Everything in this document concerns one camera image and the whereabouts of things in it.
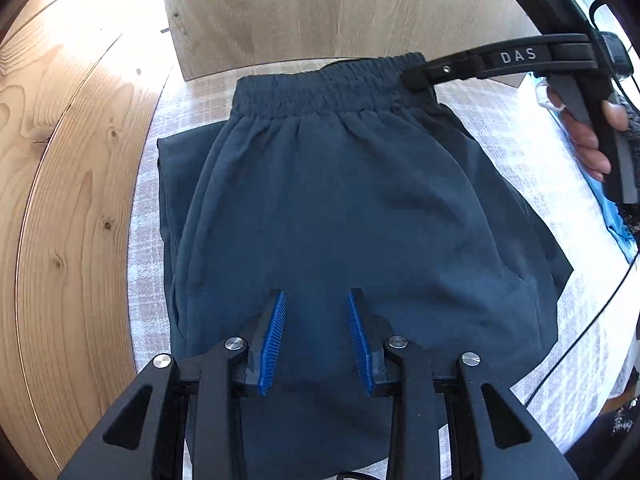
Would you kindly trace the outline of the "person's right hand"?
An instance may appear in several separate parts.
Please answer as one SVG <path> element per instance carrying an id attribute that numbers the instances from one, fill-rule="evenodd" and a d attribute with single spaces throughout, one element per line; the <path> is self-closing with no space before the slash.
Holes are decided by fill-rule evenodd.
<path id="1" fill-rule="evenodd" d="M 550 102 L 561 109 L 560 117 L 562 123 L 570 137 L 575 156 L 582 165 L 582 169 L 594 180 L 603 182 L 604 178 L 611 173 L 612 165 L 608 158 L 600 151 L 599 139 L 593 128 L 578 120 L 565 108 L 565 105 L 558 94 L 551 88 L 547 88 Z M 619 132 L 629 128 L 629 118 L 626 110 L 617 103 L 603 101 L 601 108 L 608 124 Z"/>

